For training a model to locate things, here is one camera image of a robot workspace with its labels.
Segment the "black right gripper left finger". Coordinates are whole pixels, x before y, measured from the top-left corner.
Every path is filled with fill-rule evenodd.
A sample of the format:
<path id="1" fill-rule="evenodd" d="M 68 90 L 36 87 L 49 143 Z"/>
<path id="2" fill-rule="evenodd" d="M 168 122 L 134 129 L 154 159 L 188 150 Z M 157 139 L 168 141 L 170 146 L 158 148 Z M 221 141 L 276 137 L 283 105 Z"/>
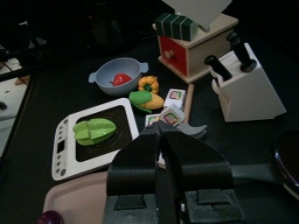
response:
<path id="1" fill-rule="evenodd" d="M 158 123 L 116 154 L 106 170 L 106 202 L 101 224 L 157 224 L 154 200 Z"/>

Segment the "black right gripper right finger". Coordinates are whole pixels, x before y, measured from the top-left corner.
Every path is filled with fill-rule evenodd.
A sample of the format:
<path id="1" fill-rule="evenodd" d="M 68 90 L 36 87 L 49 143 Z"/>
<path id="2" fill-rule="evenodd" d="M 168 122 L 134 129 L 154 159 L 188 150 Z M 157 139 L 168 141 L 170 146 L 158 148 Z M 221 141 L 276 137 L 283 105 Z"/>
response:
<path id="1" fill-rule="evenodd" d="M 160 150 L 180 224 L 244 224 L 228 160 L 202 141 L 160 125 Z"/>

